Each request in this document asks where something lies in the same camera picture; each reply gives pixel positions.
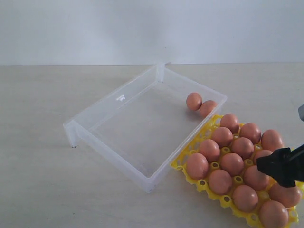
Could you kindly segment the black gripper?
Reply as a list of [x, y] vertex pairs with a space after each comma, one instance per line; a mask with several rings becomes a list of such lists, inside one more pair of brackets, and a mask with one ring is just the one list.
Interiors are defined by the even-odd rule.
[[[290, 175], [286, 169], [288, 155]], [[277, 149], [268, 156], [257, 158], [256, 165], [261, 173], [272, 177], [280, 186], [295, 187], [296, 181], [304, 181], [304, 145], [293, 151], [289, 147]]]

